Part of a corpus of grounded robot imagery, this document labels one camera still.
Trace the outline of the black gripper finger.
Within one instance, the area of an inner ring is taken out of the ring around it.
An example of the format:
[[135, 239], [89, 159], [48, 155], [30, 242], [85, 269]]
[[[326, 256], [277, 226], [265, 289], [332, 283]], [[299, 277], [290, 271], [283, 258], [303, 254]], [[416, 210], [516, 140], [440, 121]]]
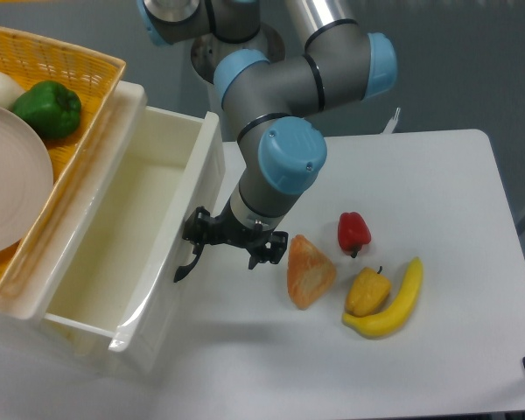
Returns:
[[288, 247], [288, 233], [272, 231], [262, 239], [247, 247], [249, 253], [248, 268], [253, 270], [259, 263], [280, 263]]
[[198, 206], [185, 221], [182, 238], [193, 245], [193, 254], [200, 257], [206, 245], [221, 242], [220, 221], [203, 206]]

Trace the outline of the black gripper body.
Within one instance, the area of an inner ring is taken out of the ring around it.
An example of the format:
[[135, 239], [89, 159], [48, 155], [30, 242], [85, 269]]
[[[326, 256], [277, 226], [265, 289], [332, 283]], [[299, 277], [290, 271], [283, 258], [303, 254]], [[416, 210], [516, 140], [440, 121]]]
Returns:
[[249, 253], [257, 252], [269, 241], [271, 230], [264, 230], [262, 225], [246, 227], [230, 212], [222, 212], [215, 217], [209, 232], [209, 244], [226, 244]]

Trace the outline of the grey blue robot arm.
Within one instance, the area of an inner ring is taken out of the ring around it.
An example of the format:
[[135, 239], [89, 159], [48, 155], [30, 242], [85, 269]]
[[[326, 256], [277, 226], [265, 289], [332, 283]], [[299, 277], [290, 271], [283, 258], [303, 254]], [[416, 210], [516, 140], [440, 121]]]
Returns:
[[226, 244], [248, 251], [250, 267], [279, 263], [288, 235], [278, 225], [326, 161], [326, 142], [309, 116], [389, 91], [398, 74], [391, 41], [362, 31], [345, 1], [290, 1], [304, 51], [272, 61], [257, 1], [137, 7], [157, 45], [213, 41], [213, 87], [246, 165], [222, 212], [195, 209], [183, 239], [195, 257]]

